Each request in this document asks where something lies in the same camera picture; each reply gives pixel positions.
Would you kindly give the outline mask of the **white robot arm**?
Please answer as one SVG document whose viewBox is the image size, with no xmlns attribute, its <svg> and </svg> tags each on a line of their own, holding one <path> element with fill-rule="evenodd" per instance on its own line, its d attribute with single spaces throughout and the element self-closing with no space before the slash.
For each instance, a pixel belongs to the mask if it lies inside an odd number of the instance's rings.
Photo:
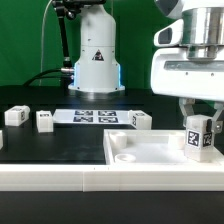
<svg viewBox="0 0 224 224">
<path fill-rule="evenodd" d="M 185 120 L 196 99 L 211 100 L 216 113 L 207 128 L 224 125 L 224 0 L 154 0 L 174 22 L 154 36 L 151 88 L 176 96 Z M 115 21 L 104 7 L 90 1 L 81 11 L 81 52 L 69 88 L 94 96 L 121 90 L 115 60 Z"/>
</svg>

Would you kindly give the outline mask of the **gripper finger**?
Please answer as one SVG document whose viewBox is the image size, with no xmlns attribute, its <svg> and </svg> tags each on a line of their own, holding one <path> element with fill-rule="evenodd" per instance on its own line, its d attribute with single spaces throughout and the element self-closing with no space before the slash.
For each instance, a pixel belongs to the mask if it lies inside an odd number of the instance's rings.
<svg viewBox="0 0 224 224">
<path fill-rule="evenodd" d="M 194 114 L 193 105 L 195 100 L 192 98 L 180 98 L 179 107 L 183 115 L 183 126 L 186 126 L 187 118 Z"/>
<path fill-rule="evenodd" d="M 224 123 L 224 102 L 215 102 L 214 109 L 216 112 L 212 117 L 212 131 L 218 134 L 222 132 Z"/>
</svg>

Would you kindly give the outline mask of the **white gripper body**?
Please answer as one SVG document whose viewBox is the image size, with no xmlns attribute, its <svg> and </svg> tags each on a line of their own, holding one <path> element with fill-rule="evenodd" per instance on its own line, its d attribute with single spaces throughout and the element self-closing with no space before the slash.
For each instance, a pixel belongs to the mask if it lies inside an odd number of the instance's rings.
<svg viewBox="0 0 224 224">
<path fill-rule="evenodd" d="M 182 19 L 158 31 L 154 36 L 151 88 L 154 93 L 180 98 L 224 102 L 224 46 L 215 50 L 215 58 L 189 59 L 189 48 L 181 44 Z"/>
</svg>

